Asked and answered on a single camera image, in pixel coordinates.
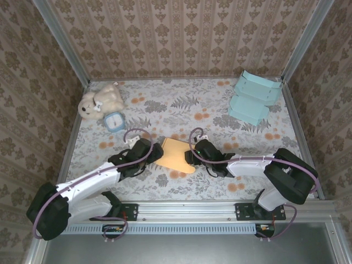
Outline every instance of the teal box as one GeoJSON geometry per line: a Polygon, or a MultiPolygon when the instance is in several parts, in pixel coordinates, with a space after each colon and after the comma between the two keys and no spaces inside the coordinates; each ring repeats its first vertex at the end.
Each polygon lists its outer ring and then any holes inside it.
{"type": "Polygon", "coordinates": [[[246,123],[259,125],[269,114],[269,108],[251,98],[234,95],[230,101],[229,115],[246,123]]]}
{"type": "Polygon", "coordinates": [[[264,106],[272,106],[280,96],[281,87],[279,81],[270,81],[243,71],[235,85],[235,92],[238,96],[253,99],[264,106]]]}

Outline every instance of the teddy bear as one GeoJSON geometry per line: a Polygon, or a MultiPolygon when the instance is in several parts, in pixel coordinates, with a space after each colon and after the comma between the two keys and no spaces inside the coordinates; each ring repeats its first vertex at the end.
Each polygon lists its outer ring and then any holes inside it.
{"type": "Polygon", "coordinates": [[[104,115],[121,111],[125,105],[121,98],[118,83],[108,84],[99,92],[88,92],[78,104],[78,112],[86,119],[101,119],[104,115]]]}

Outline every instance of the floor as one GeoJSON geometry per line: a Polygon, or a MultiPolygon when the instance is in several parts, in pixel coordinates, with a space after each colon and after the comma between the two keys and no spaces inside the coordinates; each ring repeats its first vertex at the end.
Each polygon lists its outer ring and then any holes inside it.
{"type": "Polygon", "coordinates": [[[50,241],[45,264],[334,264],[324,223],[293,224],[277,240],[254,235],[61,235],[50,241]]]}
{"type": "MultiPolygon", "coordinates": [[[[122,111],[126,128],[144,128],[162,143],[165,137],[187,141],[193,128],[202,127],[223,153],[266,155],[285,147],[300,156],[282,95],[274,106],[269,107],[267,119],[258,126],[227,114],[236,82],[237,79],[122,81],[120,92],[127,105],[122,111]]],[[[90,89],[98,91],[107,83],[91,82],[90,89]]],[[[83,120],[68,179],[97,168],[111,155],[125,149],[124,132],[108,132],[103,120],[83,120]]],[[[183,174],[151,164],[142,175],[108,189],[123,201],[237,200],[254,199],[269,185],[265,178],[215,179],[202,167],[197,167],[193,174],[183,174]]]]}

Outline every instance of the stuffed toy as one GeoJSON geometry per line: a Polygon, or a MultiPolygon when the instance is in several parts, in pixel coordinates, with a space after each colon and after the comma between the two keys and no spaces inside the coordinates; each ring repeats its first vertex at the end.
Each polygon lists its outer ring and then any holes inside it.
{"type": "Polygon", "coordinates": [[[78,112],[86,119],[101,119],[104,115],[121,111],[125,105],[121,98],[118,83],[114,82],[99,92],[88,92],[78,104],[78,112]]]}

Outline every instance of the patterned wallpaper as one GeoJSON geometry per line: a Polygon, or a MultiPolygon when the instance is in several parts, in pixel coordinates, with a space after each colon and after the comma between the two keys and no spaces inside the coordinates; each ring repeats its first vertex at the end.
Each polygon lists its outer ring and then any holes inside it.
{"type": "Polygon", "coordinates": [[[318,0],[49,0],[92,79],[281,75],[318,0]]]}
{"type": "Polygon", "coordinates": [[[351,0],[335,0],[289,86],[324,193],[352,242],[351,0]]]}
{"type": "Polygon", "coordinates": [[[83,88],[31,1],[0,1],[0,263],[20,263],[25,212],[56,181],[83,88]]]}

